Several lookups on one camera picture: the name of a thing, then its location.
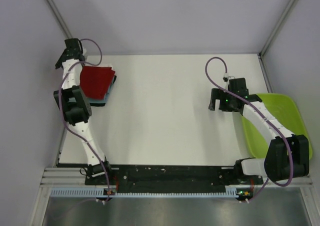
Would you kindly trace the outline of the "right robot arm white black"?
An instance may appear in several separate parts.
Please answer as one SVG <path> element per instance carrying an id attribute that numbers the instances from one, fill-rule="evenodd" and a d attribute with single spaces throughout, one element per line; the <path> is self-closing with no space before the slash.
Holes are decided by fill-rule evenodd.
<path id="1" fill-rule="evenodd" d="M 310 171 L 307 137 L 285 128 L 259 95 L 249 93 L 245 78 L 224 76 L 223 80 L 227 88 L 212 89 L 208 108 L 215 110 L 216 101 L 219 101 L 219 110 L 238 112 L 255 127 L 267 144 L 265 157 L 236 161 L 235 181 L 244 184 L 252 175 L 268 177 L 272 182 L 307 176 Z"/>

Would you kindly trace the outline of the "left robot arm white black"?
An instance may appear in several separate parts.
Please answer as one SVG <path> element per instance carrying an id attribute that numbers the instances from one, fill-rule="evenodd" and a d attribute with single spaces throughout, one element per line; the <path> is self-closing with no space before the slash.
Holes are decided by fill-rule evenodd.
<path id="1" fill-rule="evenodd" d="M 102 184 L 113 180 L 109 162 L 94 139 L 90 117 L 92 109 L 88 98 L 80 86 L 80 75 L 84 65 L 94 66 L 85 61 L 82 40 L 66 39 L 65 49 L 55 68 L 63 71 L 62 82 L 53 96 L 59 108 L 66 130 L 80 139 L 87 157 L 86 177 L 97 178 Z"/>

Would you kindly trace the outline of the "red t shirt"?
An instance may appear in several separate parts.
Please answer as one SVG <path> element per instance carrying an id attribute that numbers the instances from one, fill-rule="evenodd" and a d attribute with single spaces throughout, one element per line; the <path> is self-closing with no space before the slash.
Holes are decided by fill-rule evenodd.
<path id="1" fill-rule="evenodd" d="M 115 75 L 112 67 L 84 66 L 80 74 L 80 87 L 88 98 L 103 99 Z"/>

